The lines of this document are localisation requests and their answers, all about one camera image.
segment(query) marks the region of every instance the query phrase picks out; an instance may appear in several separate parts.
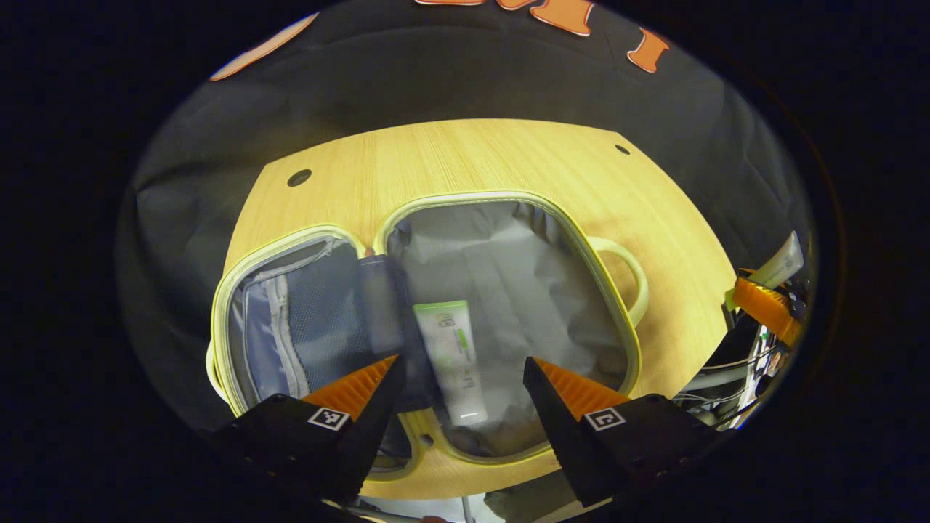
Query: cable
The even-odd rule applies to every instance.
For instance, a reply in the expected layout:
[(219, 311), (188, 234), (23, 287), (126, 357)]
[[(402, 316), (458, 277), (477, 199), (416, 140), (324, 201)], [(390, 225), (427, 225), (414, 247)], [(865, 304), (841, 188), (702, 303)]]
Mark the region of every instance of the cable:
[(713, 425), (710, 425), (710, 427), (711, 427), (712, 429), (715, 429), (715, 428), (719, 427), (720, 425), (723, 425), (723, 424), (727, 424), (727, 423), (729, 423), (729, 422), (732, 422), (735, 418), (738, 418), (740, 415), (742, 415), (742, 414), (743, 414), (744, 412), (746, 412), (747, 410), (752, 409), (752, 407), (753, 407), (756, 403), (759, 403), (759, 399), (761, 399), (761, 397), (757, 397), (757, 398), (753, 399), (751, 402), (749, 402), (748, 405), (746, 405), (746, 407), (743, 407), (742, 409), (737, 410), (736, 413), (734, 413), (734, 414), (732, 414), (732, 415), (730, 415), (730, 416), (727, 416), (727, 417), (723, 418), (723, 419), (720, 420), (719, 422), (714, 423)]
[(702, 401), (702, 403), (700, 403), (700, 405), (704, 405), (704, 404), (706, 404), (706, 403), (722, 402), (722, 401), (729, 401), (729, 400), (731, 400), (731, 399), (735, 399), (735, 398), (737, 398), (737, 397), (742, 396), (743, 392), (745, 392), (745, 391), (746, 391), (746, 387), (744, 386), (743, 388), (739, 389), (739, 392), (735, 392), (735, 393), (733, 393), (732, 395), (726, 396), (726, 397), (704, 397), (704, 396), (697, 396), (697, 395), (693, 395), (693, 394), (679, 394), (679, 395), (677, 395), (676, 397), (674, 397), (673, 399), (693, 399), (693, 400), (699, 400), (699, 401)]
[(773, 351), (775, 351), (775, 350), (777, 350), (777, 349), (778, 349), (778, 347), (775, 346), (775, 347), (772, 347), (772, 348), (766, 350), (766, 351), (763, 352), (763, 353), (758, 354), (756, 357), (748, 357), (748, 358), (746, 358), (746, 359), (741, 359), (741, 360), (739, 360), (739, 361), (734, 361), (733, 363), (724, 363), (724, 364), (722, 364), (722, 365), (713, 365), (713, 366), (710, 366), (710, 367), (704, 367), (704, 368), (702, 368), (701, 370), (729, 369), (729, 368), (731, 368), (731, 367), (739, 367), (739, 366), (741, 366), (741, 365), (749, 365), (750, 363), (755, 363), (755, 362), (759, 361), (760, 359), (766, 357), (767, 355), (771, 354)]

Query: grey fabric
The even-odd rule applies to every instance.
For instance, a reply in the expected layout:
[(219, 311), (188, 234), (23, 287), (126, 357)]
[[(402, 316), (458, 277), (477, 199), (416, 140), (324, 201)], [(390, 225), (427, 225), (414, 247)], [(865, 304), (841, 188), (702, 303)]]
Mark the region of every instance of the grey fabric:
[(403, 275), (384, 255), (363, 259), (359, 269), (372, 352), (376, 359), (396, 354), (403, 354), (406, 359), (406, 384), (395, 403), (397, 411), (432, 406), (438, 397), (438, 385), (413, 316), (413, 304), (407, 298)]
[(505, 456), (546, 441), (523, 387), (529, 355), (610, 387), (622, 383), (632, 347), (571, 239), (541, 209), (491, 202), (418, 210), (396, 226), (387, 250), (406, 272), (412, 302), (469, 304), (488, 421), (446, 432), (462, 450)]
[(287, 273), (291, 341), (316, 390), (374, 362), (362, 310), (355, 247), (345, 244)]

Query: toiletry bag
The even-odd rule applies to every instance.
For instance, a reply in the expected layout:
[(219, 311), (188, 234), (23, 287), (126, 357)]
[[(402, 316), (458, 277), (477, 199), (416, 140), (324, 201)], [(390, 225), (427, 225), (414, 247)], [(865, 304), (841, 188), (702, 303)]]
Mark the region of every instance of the toiletry bag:
[[(417, 498), (418, 485), (443, 475), (469, 495), (558, 469), (523, 387), (527, 356), (624, 394), (639, 376), (642, 268), (538, 194), (420, 198), (387, 217), (371, 249), (366, 256), (350, 231), (318, 224), (246, 255), (219, 282), (206, 352), (210, 382), (236, 416), (270, 395), (304, 397), (404, 354), (398, 415), (363, 495)], [(629, 308), (598, 252), (632, 270)], [(486, 421), (465, 427), (448, 418), (413, 312), (415, 304), (459, 301), (468, 304), (486, 410)]]

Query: yellow zipper trim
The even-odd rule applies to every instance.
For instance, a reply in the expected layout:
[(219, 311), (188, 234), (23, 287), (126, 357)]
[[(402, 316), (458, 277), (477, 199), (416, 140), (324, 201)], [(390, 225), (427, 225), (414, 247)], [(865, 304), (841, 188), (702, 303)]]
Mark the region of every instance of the yellow zipper trim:
[(636, 385), (636, 382), (639, 381), (643, 365), (643, 353), (640, 349), (636, 327), (630, 321), (630, 316), (627, 314), (626, 310), (626, 304), (624, 304), (623, 299), (620, 298), (620, 292), (617, 290), (613, 278), (609, 276), (604, 261), (601, 260), (600, 255), (598, 255), (597, 251), (591, 246), (588, 237), (581, 232), (581, 227), (578, 225), (578, 222), (561, 206), (552, 202), (550, 199), (528, 191), (471, 191), (467, 193), (444, 193), (424, 196), (403, 204), (388, 215), (375, 233), (372, 249), (376, 255), (387, 254), (388, 236), (393, 231), (393, 228), (397, 223), (415, 211), (423, 210), (424, 208), (439, 208), (459, 204), (478, 204), (500, 201), (526, 203), (542, 208), (552, 215), (575, 241), (585, 263), (588, 265), (588, 269), (594, 275), (594, 279), (601, 293), (606, 297), (613, 298), (613, 300), (608, 299), (606, 301), (607, 307), (614, 317), (614, 323), (618, 329), (625, 326), (628, 332), (632, 334), (633, 347), (636, 350), (635, 364), (627, 369), (626, 377), (618, 389), (620, 393), (625, 395), (628, 394), (633, 386)]

